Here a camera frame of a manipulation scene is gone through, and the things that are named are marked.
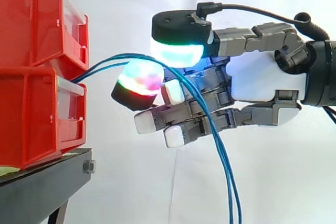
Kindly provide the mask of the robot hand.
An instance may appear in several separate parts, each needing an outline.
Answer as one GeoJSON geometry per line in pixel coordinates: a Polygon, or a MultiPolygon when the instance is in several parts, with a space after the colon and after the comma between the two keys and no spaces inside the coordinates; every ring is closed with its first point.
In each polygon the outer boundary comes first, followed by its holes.
{"type": "Polygon", "coordinates": [[[152,18],[151,56],[132,55],[111,97],[135,112],[139,134],[162,131],[167,147],[239,126],[278,126],[298,114],[308,75],[296,20],[214,30],[222,3],[152,18]]]}

